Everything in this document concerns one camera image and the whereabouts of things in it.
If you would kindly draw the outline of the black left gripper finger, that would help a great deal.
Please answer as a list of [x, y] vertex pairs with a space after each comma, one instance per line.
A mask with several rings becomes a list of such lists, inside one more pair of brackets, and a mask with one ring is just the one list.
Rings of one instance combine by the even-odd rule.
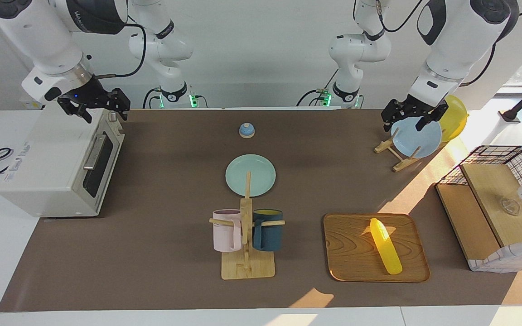
[[394, 123], [402, 120], [401, 103], [399, 101], [389, 101], [381, 112], [381, 118], [384, 123], [384, 131], [389, 132]]
[[438, 122], [443, 117], [444, 113], [447, 111], [448, 105], [438, 105], [435, 109], [433, 109], [429, 113], [423, 113], [420, 120], [415, 125], [415, 128], [418, 132], [421, 132], [425, 126], [427, 126], [431, 122]]

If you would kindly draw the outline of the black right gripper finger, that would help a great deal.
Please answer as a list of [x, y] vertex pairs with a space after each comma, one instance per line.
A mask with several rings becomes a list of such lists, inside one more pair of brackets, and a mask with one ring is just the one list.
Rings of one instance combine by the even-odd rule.
[[87, 111], [86, 104], [75, 104], [70, 99], [63, 96], [58, 97], [57, 103], [67, 115], [76, 115], [84, 119], [88, 124], [92, 123], [92, 116]]
[[120, 88], [114, 88], [107, 93], [107, 109], [120, 115], [123, 120], [128, 120], [131, 101]]

